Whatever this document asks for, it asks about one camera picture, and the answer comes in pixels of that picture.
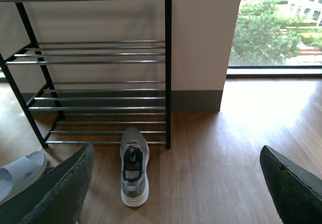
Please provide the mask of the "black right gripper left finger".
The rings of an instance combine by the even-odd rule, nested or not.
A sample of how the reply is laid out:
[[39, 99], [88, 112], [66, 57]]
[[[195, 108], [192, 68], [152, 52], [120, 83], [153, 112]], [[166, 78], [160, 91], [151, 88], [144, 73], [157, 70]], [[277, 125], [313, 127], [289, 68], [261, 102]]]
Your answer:
[[76, 223], [92, 177], [95, 151], [80, 148], [1, 205], [1, 223]]

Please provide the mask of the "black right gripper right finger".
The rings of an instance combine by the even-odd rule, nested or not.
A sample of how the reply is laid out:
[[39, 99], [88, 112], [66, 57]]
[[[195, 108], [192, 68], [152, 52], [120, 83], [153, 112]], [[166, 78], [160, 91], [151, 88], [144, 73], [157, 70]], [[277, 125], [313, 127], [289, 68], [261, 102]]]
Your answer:
[[265, 145], [260, 165], [283, 223], [321, 223], [321, 179]]

